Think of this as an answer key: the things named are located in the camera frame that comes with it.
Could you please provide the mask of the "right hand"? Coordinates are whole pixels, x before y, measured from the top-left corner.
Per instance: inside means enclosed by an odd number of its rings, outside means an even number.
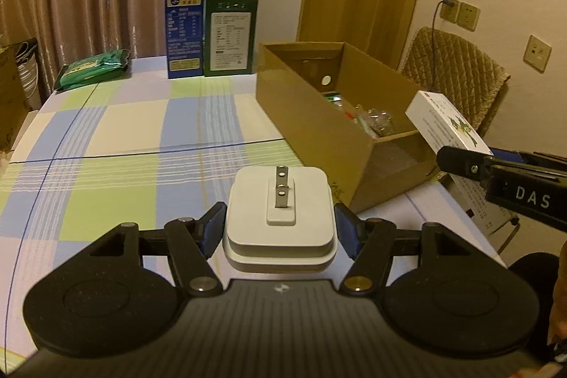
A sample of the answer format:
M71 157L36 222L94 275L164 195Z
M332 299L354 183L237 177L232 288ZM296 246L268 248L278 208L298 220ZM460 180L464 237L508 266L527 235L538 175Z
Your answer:
M548 329L547 344L560 343L567 337L567 243L564 243L559 254L559 266L554 292L552 293L552 310Z

